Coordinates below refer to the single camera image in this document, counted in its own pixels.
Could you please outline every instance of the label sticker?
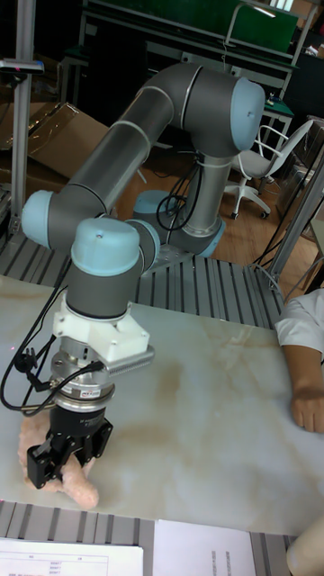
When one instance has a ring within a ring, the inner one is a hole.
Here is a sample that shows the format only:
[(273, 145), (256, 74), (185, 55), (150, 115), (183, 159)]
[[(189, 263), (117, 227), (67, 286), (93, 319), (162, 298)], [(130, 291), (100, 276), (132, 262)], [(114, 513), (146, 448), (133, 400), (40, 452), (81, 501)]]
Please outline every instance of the label sticker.
[(80, 398), (99, 398), (100, 390), (83, 390)]

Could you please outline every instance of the wall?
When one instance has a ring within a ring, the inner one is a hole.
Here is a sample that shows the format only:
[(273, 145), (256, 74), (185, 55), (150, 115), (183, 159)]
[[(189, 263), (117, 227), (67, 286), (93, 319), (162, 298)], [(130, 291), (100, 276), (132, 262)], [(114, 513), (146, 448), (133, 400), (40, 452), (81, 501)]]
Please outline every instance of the wall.
[[(293, 0), (291, 12), (294, 12), (295, 14), (305, 14), (307, 16), (309, 14), (311, 8), (312, 8), (311, 2), (305, 2), (304, 0)], [(314, 22), (316, 22), (317, 18), (319, 17), (319, 14), (322, 11), (323, 11), (323, 8), (321, 6), (319, 6), (317, 14), (315, 14), (313, 22), (311, 23), (310, 26), (312, 26), (314, 24)], [(304, 24), (305, 24), (305, 21), (302, 18), (300, 18), (299, 21), (297, 22), (297, 26), (299, 26), (300, 28), (302, 28)]]

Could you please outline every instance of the cardboard box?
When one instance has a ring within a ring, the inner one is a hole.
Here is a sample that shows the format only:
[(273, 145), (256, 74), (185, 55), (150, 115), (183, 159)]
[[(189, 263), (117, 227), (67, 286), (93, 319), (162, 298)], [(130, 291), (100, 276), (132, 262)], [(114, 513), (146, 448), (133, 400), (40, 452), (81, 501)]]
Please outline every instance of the cardboard box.
[[(10, 184), (12, 181), (12, 158), (10, 152), (0, 156), (0, 183)], [(28, 159), (26, 177), (26, 199), (38, 190), (60, 192), (68, 179), (53, 170)]]
[(32, 132), (28, 156), (71, 178), (107, 131), (106, 126), (66, 103)]
[[(0, 118), (7, 108), (0, 106)], [(53, 103), (31, 103), (29, 134), (38, 129), (45, 120), (55, 113), (57, 106)], [(14, 132), (14, 105), (10, 104), (0, 126), (0, 183), (10, 184), (12, 181), (12, 147)], [(59, 192), (68, 179), (57, 174), (46, 166), (28, 158), (26, 176), (26, 198), (37, 190)]]
[[(0, 118), (5, 104), (0, 106)], [(14, 105), (0, 126), (0, 183), (11, 182)], [(59, 192), (84, 164), (108, 128), (71, 104), (32, 103), (26, 197), (37, 190)]]
[[(57, 109), (57, 104), (53, 103), (31, 103), (29, 134), (37, 129), (44, 120), (51, 116)], [(0, 150), (10, 150), (13, 146), (14, 137), (14, 104), (11, 103), (9, 108), (7, 104), (0, 105), (0, 119), (4, 119), (0, 125)]]

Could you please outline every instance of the white chair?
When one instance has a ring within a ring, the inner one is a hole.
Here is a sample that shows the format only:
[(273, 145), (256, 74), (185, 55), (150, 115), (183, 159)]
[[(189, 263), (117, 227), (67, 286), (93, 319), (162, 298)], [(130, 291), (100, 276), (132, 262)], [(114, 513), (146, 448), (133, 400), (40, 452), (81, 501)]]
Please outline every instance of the white chair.
[[(259, 147), (260, 153), (257, 154), (257, 152), (253, 152), (253, 150), (245, 150), (238, 154), (238, 156), (235, 156), (231, 167), (234, 168), (234, 170), (238, 170), (242, 174), (242, 179), (238, 184), (228, 182), (224, 190), (224, 193), (235, 195), (236, 201), (233, 212), (231, 214), (233, 220), (239, 216), (239, 204), (242, 198), (248, 198), (263, 208), (263, 211), (261, 212), (261, 218), (266, 218), (270, 214), (271, 210), (269, 206), (267, 206), (266, 203), (263, 202), (261, 198), (259, 198), (256, 188), (247, 186), (247, 181), (251, 180), (252, 178), (267, 178), (276, 172), (286, 161), (289, 154), (292, 152), (295, 146), (297, 146), (298, 142), (308, 132), (312, 123), (313, 120), (308, 120), (305, 122), (300, 128), (296, 130), (296, 132), (292, 134), (290, 138), (287, 138), (274, 128), (266, 125), (260, 126), (256, 139), (256, 144)], [(268, 146), (261, 141), (261, 130), (263, 128), (275, 132), (284, 138), (285, 142), (279, 150), (275, 150), (271, 146)], [(264, 149), (272, 150), (274, 153), (271, 160), (267, 160), (264, 157)]]

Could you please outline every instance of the person's arm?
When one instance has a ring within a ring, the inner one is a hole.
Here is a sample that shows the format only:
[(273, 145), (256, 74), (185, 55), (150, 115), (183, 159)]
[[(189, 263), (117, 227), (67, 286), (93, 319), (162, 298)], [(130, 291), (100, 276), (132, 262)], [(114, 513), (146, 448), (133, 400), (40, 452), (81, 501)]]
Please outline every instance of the person's arm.
[(319, 350), (283, 346), (292, 380), (292, 415), (308, 432), (324, 433), (324, 381)]
[(324, 291), (291, 300), (276, 324), (292, 380), (292, 415), (298, 426), (324, 433)]

